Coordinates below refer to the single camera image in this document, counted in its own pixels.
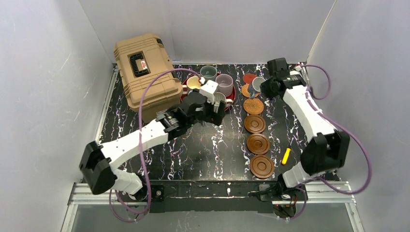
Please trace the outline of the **grey ribbed mug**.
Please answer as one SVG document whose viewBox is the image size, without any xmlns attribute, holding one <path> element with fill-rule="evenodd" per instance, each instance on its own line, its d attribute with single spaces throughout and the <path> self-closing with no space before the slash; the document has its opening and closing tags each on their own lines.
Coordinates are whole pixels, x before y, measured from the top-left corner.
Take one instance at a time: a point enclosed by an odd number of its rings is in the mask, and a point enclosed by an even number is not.
<svg viewBox="0 0 410 232">
<path fill-rule="evenodd" d="M 221 104 L 225 104 L 225 111 L 227 111 L 233 104 L 233 100 L 226 98 L 226 96 L 220 92 L 216 92 L 214 95 L 214 111 L 216 112 Z"/>
</svg>

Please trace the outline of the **grey printed mug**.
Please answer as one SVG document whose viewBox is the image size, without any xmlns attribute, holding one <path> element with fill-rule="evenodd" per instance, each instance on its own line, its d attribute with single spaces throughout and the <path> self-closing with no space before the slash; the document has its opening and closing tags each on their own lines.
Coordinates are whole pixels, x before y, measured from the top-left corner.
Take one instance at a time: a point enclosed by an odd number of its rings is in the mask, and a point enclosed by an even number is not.
<svg viewBox="0 0 410 232">
<path fill-rule="evenodd" d="M 255 77 L 248 86 L 249 98 L 254 99 L 258 94 L 262 92 L 261 84 L 266 80 L 263 77 Z"/>
</svg>

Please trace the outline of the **red round coaster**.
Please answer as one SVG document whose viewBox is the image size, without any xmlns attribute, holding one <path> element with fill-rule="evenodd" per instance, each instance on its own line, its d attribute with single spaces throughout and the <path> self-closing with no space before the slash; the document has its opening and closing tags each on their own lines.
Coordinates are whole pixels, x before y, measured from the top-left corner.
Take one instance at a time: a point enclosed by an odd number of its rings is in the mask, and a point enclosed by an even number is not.
<svg viewBox="0 0 410 232">
<path fill-rule="evenodd" d="M 251 84 L 251 82 L 257 77 L 257 75 L 252 74 L 252 73 L 246 73 L 243 75 L 242 80 L 244 81 L 244 83 L 246 84 Z"/>
</svg>

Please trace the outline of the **dark wooden coaster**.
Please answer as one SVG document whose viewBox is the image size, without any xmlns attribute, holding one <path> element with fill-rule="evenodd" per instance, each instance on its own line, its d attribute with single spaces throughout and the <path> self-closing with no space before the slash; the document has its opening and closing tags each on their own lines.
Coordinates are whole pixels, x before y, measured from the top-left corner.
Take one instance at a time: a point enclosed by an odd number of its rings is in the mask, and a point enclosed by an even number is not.
<svg viewBox="0 0 410 232">
<path fill-rule="evenodd" d="M 248 115 L 244 119 L 244 127 L 249 133 L 262 133 L 266 128 L 266 121 L 260 115 Z"/>
</svg>

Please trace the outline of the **woven rattan coaster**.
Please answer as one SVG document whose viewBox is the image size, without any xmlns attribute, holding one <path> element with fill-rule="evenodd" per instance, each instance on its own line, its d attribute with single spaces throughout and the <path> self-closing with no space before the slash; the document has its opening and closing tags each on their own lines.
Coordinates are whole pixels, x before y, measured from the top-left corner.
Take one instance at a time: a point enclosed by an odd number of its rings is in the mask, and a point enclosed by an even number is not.
<svg viewBox="0 0 410 232">
<path fill-rule="evenodd" d="M 254 99 L 259 96 L 259 92 L 254 89 L 252 84 L 243 85 L 241 88 L 241 92 L 246 98 L 250 99 Z"/>
<path fill-rule="evenodd" d="M 258 98 L 246 99 L 243 103 L 243 108 L 250 115 L 259 115 L 264 110 L 264 104 Z"/>
</svg>

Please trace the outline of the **brown wooden coaster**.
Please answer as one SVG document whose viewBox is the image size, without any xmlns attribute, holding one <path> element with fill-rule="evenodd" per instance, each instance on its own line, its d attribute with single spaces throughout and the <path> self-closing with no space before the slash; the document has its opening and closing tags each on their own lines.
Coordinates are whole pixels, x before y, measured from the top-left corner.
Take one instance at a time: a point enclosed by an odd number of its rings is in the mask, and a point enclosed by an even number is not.
<svg viewBox="0 0 410 232">
<path fill-rule="evenodd" d="M 260 133 L 251 134 L 246 142 L 248 150 L 255 155 L 264 155 L 270 150 L 270 142 Z"/>
</svg>

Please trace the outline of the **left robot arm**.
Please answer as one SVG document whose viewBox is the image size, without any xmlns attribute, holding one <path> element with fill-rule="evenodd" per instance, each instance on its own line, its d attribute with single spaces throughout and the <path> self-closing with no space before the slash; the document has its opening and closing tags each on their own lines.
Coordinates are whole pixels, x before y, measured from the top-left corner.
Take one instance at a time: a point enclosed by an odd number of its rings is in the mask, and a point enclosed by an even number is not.
<svg viewBox="0 0 410 232">
<path fill-rule="evenodd" d="M 142 181 L 137 174 L 121 170 L 119 166 L 147 149 L 185 134 L 196 123 L 219 126 L 225 116 L 226 103 L 218 97 L 209 103 L 206 96 L 192 92 L 140 130 L 100 145 L 96 141 L 88 143 L 79 169 L 92 194 L 99 195 L 110 189 L 136 194 L 143 187 Z"/>
</svg>

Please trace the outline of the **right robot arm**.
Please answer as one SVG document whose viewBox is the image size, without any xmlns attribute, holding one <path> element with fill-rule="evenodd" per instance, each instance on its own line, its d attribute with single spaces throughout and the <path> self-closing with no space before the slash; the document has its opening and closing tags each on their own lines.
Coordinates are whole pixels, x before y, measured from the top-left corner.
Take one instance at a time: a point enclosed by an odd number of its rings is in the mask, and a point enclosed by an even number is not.
<svg viewBox="0 0 410 232">
<path fill-rule="evenodd" d="M 300 72 L 289 69 L 285 58 L 268 61 L 267 68 L 270 77 L 260 85 L 262 94 L 270 99 L 281 96 L 299 120 L 308 140 L 300 161 L 278 177 L 281 187 L 294 188 L 343 167 L 349 135 L 321 117 L 321 110 L 310 94 L 310 86 Z"/>
</svg>

